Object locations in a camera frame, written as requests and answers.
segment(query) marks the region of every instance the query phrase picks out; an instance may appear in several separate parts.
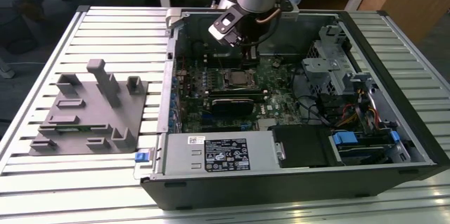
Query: gray floor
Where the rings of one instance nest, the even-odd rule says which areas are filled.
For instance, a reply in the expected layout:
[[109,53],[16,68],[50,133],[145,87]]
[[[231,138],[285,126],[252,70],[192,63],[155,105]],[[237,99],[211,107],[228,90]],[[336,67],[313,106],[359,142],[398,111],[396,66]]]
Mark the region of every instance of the gray floor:
[[[0,8],[9,7],[10,1],[0,0]],[[187,0],[177,0],[177,3],[179,6],[184,6]],[[204,0],[196,0],[195,4],[196,6],[204,6]],[[10,55],[0,48],[0,56],[4,61],[20,63],[10,65],[16,71],[14,78],[8,80],[0,78],[0,119],[13,119],[78,5],[157,6],[157,2],[153,2],[153,0],[45,0],[44,10],[48,21],[38,24],[26,21],[37,38],[38,47],[21,55]],[[450,80],[450,71],[446,70],[450,69],[448,41],[450,15],[446,14],[418,47],[447,80]],[[0,122],[0,135],[4,134],[6,127],[8,124]]]

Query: blue plastic clip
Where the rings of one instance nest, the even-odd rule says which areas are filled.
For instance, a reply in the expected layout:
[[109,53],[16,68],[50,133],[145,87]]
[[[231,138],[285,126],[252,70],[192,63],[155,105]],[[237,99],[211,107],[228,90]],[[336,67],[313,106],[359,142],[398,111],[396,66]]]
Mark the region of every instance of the blue plastic clip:
[[135,162],[149,162],[149,153],[137,152],[135,155]]
[[391,131],[390,134],[391,134],[394,142],[398,143],[400,141],[399,133],[396,133],[396,131]]

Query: black computer case side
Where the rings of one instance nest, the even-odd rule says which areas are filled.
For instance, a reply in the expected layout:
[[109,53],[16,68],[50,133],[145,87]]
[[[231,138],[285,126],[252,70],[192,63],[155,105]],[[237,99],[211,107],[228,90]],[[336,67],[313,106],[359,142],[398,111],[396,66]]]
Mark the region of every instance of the black computer case side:
[[163,210],[232,207],[375,196],[436,167],[151,180],[140,185]]

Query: motherboard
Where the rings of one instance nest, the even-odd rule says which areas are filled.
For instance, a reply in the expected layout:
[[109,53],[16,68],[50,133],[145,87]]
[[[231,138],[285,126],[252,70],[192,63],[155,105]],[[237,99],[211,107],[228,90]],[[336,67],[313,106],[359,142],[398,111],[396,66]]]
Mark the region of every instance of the motherboard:
[[289,88],[293,64],[261,56],[252,69],[223,66],[219,57],[177,63],[184,133],[263,131],[301,122]]

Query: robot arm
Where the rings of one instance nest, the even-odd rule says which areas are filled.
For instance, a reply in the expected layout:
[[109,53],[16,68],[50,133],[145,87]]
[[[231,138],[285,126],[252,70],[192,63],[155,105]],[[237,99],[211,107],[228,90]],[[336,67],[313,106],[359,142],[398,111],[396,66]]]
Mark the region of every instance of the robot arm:
[[208,31],[221,44],[257,46],[275,32],[276,26],[269,29],[271,20],[275,18],[275,24],[277,23],[281,9],[275,6],[276,0],[235,1],[236,4],[215,20]]

